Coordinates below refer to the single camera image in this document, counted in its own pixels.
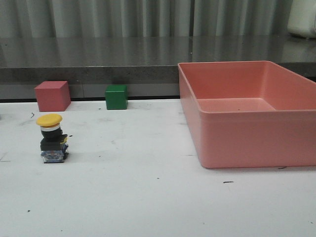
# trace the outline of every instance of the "plastic bin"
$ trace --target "plastic bin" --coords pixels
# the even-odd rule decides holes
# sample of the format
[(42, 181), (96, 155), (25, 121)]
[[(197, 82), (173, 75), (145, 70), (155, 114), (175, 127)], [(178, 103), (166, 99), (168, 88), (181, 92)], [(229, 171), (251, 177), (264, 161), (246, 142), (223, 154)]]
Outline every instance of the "plastic bin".
[(203, 167), (316, 165), (316, 83), (269, 61), (178, 67)]

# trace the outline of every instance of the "block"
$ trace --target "block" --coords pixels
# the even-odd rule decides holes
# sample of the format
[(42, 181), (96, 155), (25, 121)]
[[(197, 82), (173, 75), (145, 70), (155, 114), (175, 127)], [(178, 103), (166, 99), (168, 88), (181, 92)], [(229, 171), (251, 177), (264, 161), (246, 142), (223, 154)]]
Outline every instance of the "block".
[(126, 110), (127, 86), (109, 85), (105, 91), (105, 100), (108, 110)]
[(44, 81), (35, 87), (40, 112), (65, 111), (70, 105), (67, 81)]

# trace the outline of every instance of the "dark countertop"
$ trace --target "dark countertop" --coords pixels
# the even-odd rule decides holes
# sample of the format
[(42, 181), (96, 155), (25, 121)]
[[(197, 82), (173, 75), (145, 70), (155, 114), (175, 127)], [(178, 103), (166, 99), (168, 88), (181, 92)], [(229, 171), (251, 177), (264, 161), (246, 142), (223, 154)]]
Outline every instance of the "dark countertop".
[(67, 80), (73, 98), (178, 95), (180, 62), (269, 60), (316, 76), (316, 40), (292, 36), (0, 39), (0, 99), (34, 98), (45, 80)]

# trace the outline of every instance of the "yellow button cap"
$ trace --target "yellow button cap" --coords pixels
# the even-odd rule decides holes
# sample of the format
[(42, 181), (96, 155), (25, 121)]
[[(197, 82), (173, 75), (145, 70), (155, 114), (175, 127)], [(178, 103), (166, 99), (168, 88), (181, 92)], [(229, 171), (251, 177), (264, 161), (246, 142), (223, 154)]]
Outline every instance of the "yellow button cap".
[(42, 127), (53, 127), (59, 124), (61, 120), (63, 120), (63, 117), (58, 114), (47, 114), (39, 117), (36, 123)]

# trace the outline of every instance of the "white table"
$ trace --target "white table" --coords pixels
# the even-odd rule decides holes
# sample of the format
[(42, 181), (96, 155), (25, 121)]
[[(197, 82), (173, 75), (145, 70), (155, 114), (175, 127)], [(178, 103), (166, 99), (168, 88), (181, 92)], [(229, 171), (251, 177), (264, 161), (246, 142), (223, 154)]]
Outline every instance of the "white table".
[(0, 104), (0, 237), (316, 236), (316, 167), (205, 169), (179, 100), (72, 102), (60, 164), (43, 114)]

